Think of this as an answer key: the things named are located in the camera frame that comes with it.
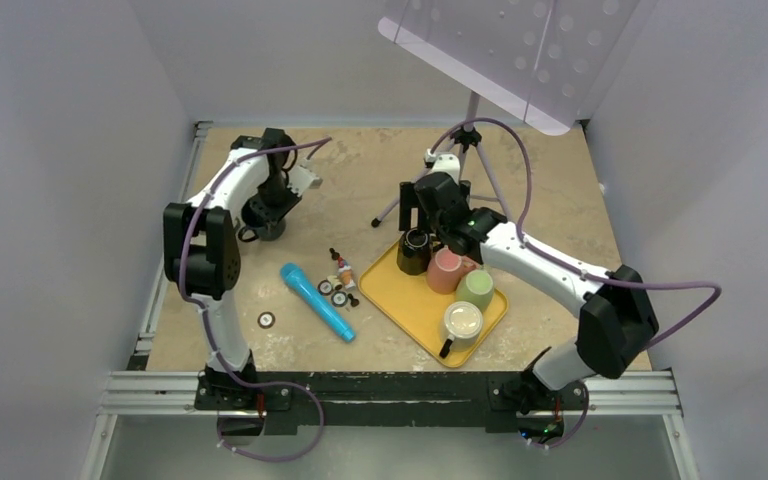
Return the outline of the round token upper left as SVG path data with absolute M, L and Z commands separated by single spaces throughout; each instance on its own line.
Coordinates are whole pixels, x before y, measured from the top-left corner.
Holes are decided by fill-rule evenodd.
M 321 295 L 327 296 L 334 291 L 334 287 L 329 280 L 325 279 L 318 284 L 317 290 Z

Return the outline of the pink ceramic mug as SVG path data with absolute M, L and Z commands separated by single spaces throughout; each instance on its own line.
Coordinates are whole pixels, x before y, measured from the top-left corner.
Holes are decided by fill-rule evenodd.
M 479 264 L 470 258 L 455 254 L 448 247 L 443 247 L 429 262 L 426 282 L 435 293 L 451 294 L 456 291 L 461 279 L 478 267 Z

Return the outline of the green ceramic mug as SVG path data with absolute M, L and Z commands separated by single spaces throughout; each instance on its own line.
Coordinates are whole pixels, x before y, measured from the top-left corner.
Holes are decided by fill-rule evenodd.
M 483 269 L 475 269 L 464 275 L 455 291 L 455 300 L 467 302 L 485 312 L 495 295 L 492 276 Z

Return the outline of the yellow plastic tray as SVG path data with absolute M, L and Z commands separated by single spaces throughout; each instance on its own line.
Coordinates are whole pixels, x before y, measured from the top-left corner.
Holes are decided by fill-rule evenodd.
M 397 266 L 398 244 L 393 243 L 360 276 L 361 293 L 410 338 L 447 368 L 464 366 L 478 347 L 502 321 L 509 309 L 509 300 L 500 290 L 483 312 L 483 327 L 475 341 L 465 347 L 453 347 L 447 357 L 439 352 L 444 344 L 442 322 L 454 293 L 434 292 L 424 275 L 410 276 Z

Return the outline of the lilac tripod stand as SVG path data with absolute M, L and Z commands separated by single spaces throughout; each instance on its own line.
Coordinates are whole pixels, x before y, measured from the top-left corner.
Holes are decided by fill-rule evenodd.
M 521 239 L 524 235 L 523 223 L 532 202 L 531 159 L 524 141 L 511 127 L 499 120 L 478 115 L 480 101 L 480 94 L 472 91 L 465 119 L 442 134 L 426 151 L 423 169 L 413 180 L 400 185 L 398 197 L 372 218 L 371 227 L 379 227 L 394 209 L 398 209 L 400 231 L 407 232 L 416 228 L 421 233 L 435 237 L 458 254 L 469 256 L 477 253 L 479 245 L 489 238 L 489 232 L 507 223 L 511 217 L 509 205 L 484 153 L 482 136 L 475 127 L 477 123 L 487 123 L 510 134 L 523 156 L 526 193 L 523 210 L 516 219 L 514 230 L 514 238 Z M 471 187 L 462 179 L 462 175 L 467 153 L 471 149 L 476 152 L 494 189 L 493 200 L 502 207 L 500 212 L 470 207 Z

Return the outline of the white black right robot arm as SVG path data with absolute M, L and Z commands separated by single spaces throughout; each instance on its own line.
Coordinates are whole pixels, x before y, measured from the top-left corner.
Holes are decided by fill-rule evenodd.
M 473 208 L 467 189 L 434 172 L 400 186 L 419 227 L 454 253 L 500 269 L 549 296 L 578 321 L 576 336 L 540 354 L 524 370 L 521 392 L 536 407 L 567 385 L 598 375 L 621 377 L 659 325 L 639 273 L 582 263 L 527 236 L 502 213 Z

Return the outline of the dark blue ceramic mug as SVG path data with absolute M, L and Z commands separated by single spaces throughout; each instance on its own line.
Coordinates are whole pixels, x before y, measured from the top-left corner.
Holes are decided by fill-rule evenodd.
M 261 226 L 245 225 L 237 233 L 237 239 L 242 243 L 254 241 L 271 242 L 278 240 L 286 231 L 286 221 Z

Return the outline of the black table edge rail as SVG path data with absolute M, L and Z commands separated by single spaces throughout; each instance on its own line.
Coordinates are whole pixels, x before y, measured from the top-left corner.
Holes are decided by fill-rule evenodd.
M 208 395 L 197 376 L 194 407 L 223 416 L 248 413 L 268 435 L 300 426 L 481 428 L 487 433 L 535 429 L 583 409 L 584 386 L 539 392 L 520 371 L 257 372 L 254 395 Z

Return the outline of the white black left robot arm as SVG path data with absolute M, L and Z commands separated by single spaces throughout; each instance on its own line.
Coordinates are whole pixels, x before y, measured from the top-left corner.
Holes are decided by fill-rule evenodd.
M 195 307 L 208 345 L 202 387 L 235 409 L 258 395 L 233 294 L 242 273 L 240 235 L 249 230 L 272 241 L 283 234 L 286 215 L 301 200 L 290 182 L 297 149 L 282 129 L 240 136 L 207 186 L 186 202 L 168 204 L 162 215 L 165 275 Z

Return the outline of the round token lower right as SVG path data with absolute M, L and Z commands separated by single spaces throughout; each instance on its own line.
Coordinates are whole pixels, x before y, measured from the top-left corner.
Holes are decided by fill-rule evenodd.
M 341 308 L 349 303 L 349 298 L 345 292 L 336 291 L 331 295 L 330 301 L 334 307 Z

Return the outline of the round brown white token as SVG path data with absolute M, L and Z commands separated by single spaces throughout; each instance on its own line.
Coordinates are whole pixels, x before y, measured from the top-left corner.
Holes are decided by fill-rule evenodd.
M 257 317 L 257 324 L 262 329 L 271 328 L 275 324 L 275 321 L 275 315 L 269 311 L 262 312 Z

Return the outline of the blue toy microphone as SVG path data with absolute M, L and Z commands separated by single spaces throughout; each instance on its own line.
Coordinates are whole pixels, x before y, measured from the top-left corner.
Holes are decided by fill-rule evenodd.
M 330 304 L 307 278 L 304 271 L 294 263 L 287 263 L 280 268 L 284 283 L 293 290 L 318 315 L 320 319 L 347 343 L 355 339 L 355 332 L 342 315 Z

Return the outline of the black ceramic mug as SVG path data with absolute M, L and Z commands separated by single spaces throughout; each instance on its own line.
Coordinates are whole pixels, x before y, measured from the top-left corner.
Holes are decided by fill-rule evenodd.
M 398 243 L 396 264 L 402 273 L 418 276 L 427 271 L 431 253 L 431 236 L 414 228 L 402 235 Z

